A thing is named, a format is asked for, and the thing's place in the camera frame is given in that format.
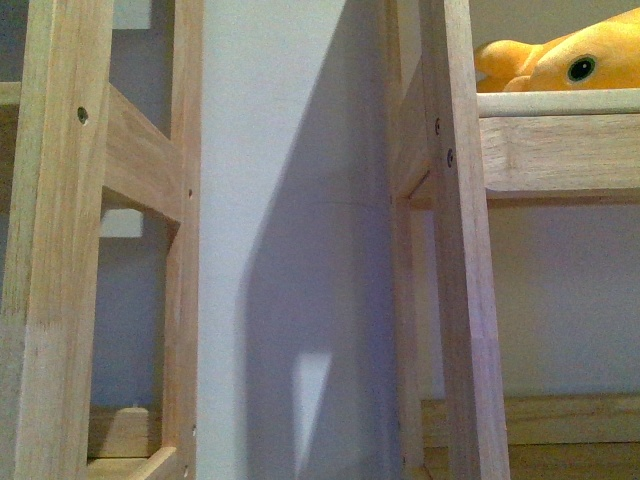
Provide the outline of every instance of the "plush toy eye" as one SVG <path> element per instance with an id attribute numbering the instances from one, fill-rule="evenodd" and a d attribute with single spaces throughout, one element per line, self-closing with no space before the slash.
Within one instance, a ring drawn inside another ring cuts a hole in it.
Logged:
<path id="1" fill-rule="evenodd" d="M 569 80 L 580 82 L 591 76 L 596 69 L 596 61 L 592 57 L 581 57 L 569 67 Z"/>

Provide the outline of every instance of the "light wood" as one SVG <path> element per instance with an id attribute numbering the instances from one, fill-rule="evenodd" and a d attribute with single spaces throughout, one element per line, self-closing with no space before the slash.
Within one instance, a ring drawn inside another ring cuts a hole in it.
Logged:
<path id="1" fill-rule="evenodd" d="M 150 457 L 160 448 L 162 418 L 146 408 L 91 407 L 89 458 Z"/>
<path id="2" fill-rule="evenodd" d="M 421 65 L 416 70 L 422 72 Z M 413 77 L 405 100 L 400 105 L 399 127 L 395 138 L 397 158 L 390 164 L 391 190 L 394 196 L 410 197 L 429 172 L 429 143 L 427 140 L 424 85 L 422 75 Z"/>
<path id="3" fill-rule="evenodd" d="M 112 0 L 30 2 L 0 320 L 3 479 L 86 475 L 112 12 Z"/>
<path id="4" fill-rule="evenodd" d="M 20 82 L 0 82 L 0 106 L 20 103 Z"/>
<path id="5" fill-rule="evenodd" d="M 173 480 L 178 476 L 189 478 L 189 472 L 184 469 L 180 469 L 176 449 L 165 447 L 153 454 L 149 460 L 126 477 L 126 480 Z"/>
<path id="6" fill-rule="evenodd" d="M 182 221 L 184 166 L 177 148 L 111 87 L 104 186 L 137 208 Z"/>
<path id="7" fill-rule="evenodd" d="M 449 480 L 447 449 L 427 449 L 433 480 Z M 527 445 L 509 447 L 514 480 L 634 480 L 640 444 Z"/>
<path id="8" fill-rule="evenodd" d="M 640 115 L 480 120 L 488 198 L 640 196 Z M 433 185 L 412 200 L 431 201 Z"/>
<path id="9" fill-rule="evenodd" d="M 506 400 L 510 445 L 640 442 L 640 395 L 581 395 Z M 425 448 L 447 446 L 443 401 L 422 402 Z"/>
<path id="10" fill-rule="evenodd" d="M 98 458 L 89 460 L 88 480 L 123 480 L 147 462 L 146 458 Z"/>
<path id="11" fill-rule="evenodd" d="M 400 448 L 404 467 L 414 469 L 422 466 L 424 460 L 417 378 L 418 342 L 410 214 L 408 200 L 401 198 L 394 200 L 392 204 L 393 289 L 398 362 Z"/>
<path id="12" fill-rule="evenodd" d="M 640 89 L 478 94 L 480 118 L 640 113 Z"/>
<path id="13" fill-rule="evenodd" d="M 498 328 L 469 6 L 420 2 L 425 91 L 437 97 L 432 158 L 445 389 L 457 480 L 509 479 Z"/>
<path id="14" fill-rule="evenodd" d="M 20 83 L 11 85 L 15 86 L 12 90 L 20 91 Z M 9 211 L 17 120 L 17 102 L 0 106 L 0 212 Z M 104 181 L 107 198 L 179 223 L 183 168 L 173 143 L 111 86 Z"/>
<path id="15" fill-rule="evenodd" d="M 398 410 L 400 421 L 400 448 L 405 476 L 408 472 L 423 465 L 421 446 L 422 425 L 420 418 L 420 397 L 418 395 L 417 342 L 414 315 L 414 285 L 411 270 L 411 222 L 408 201 L 402 196 L 403 169 L 406 162 L 407 147 L 402 135 L 405 127 L 416 126 L 420 130 L 420 110 L 422 128 L 424 128 L 424 107 L 417 105 L 417 115 L 410 116 L 398 123 L 402 78 L 400 65 L 400 47 L 398 38 L 398 18 L 396 0 L 380 0 L 379 24 L 382 40 L 382 54 L 385 68 L 385 107 L 387 112 L 387 156 L 389 158 L 389 177 L 392 210 L 392 254 L 394 274 L 395 304 L 395 343 L 398 376 Z M 413 82 L 411 90 L 421 89 L 422 82 Z"/>
<path id="16" fill-rule="evenodd" d="M 183 162 L 182 224 L 167 255 L 163 446 L 177 447 L 184 478 L 196 476 L 202 0 L 176 0 L 171 141 Z"/>
<path id="17" fill-rule="evenodd" d="M 9 213 L 11 205 L 17 133 L 18 104 L 0 104 L 0 213 Z"/>

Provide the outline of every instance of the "wooden shelf board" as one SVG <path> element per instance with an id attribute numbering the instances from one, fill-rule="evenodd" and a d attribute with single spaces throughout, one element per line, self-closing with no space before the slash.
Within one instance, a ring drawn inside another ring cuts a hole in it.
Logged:
<path id="1" fill-rule="evenodd" d="M 480 120 L 487 197 L 640 197 L 640 114 Z M 411 200 L 427 205 L 431 182 Z"/>
<path id="2" fill-rule="evenodd" d="M 127 205 L 182 221 L 184 167 L 167 139 L 124 95 L 111 87 L 104 187 Z"/>
<path id="3" fill-rule="evenodd" d="M 87 462 L 89 480 L 123 480 L 140 468 L 146 458 L 95 458 Z"/>
<path id="4" fill-rule="evenodd" d="M 640 442 L 640 395 L 507 398 L 509 444 Z M 425 448 L 447 445 L 444 401 L 422 402 Z"/>
<path id="5" fill-rule="evenodd" d="M 20 83 L 0 83 L 0 212 L 8 213 L 18 128 Z M 107 133 L 107 196 L 121 205 L 182 220 L 180 152 L 113 86 Z"/>
<path id="6" fill-rule="evenodd" d="M 640 443 L 512 445 L 513 480 L 632 480 L 640 478 Z M 446 448 L 425 450 L 432 480 L 448 480 Z"/>
<path id="7" fill-rule="evenodd" d="M 91 406 L 88 456 L 149 457 L 160 448 L 161 414 L 146 408 Z"/>
<path id="8" fill-rule="evenodd" d="M 0 106 L 20 104 L 20 82 L 0 82 Z"/>
<path id="9" fill-rule="evenodd" d="M 149 458 L 87 460 L 89 480 L 172 480 L 178 476 L 176 449 L 165 447 Z"/>
<path id="10" fill-rule="evenodd" d="M 479 93 L 480 118 L 640 113 L 640 89 Z"/>

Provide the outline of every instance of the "yellow stuffed toy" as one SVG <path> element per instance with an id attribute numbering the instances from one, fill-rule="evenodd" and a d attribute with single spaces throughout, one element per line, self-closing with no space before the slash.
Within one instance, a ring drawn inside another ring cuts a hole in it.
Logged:
<path id="1" fill-rule="evenodd" d="M 481 93 L 640 88 L 640 8 L 543 45 L 483 45 L 475 64 Z"/>

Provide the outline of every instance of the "screw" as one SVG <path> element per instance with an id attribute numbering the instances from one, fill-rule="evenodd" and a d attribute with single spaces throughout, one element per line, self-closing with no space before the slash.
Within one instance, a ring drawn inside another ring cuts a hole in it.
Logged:
<path id="1" fill-rule="evenodd" d="M 84 107 L 78 108 L 78 120 L 80 120 L 80 123 L 83 125 L 86 125 L 89 120 L 89 112 L 87 112 Z"/>

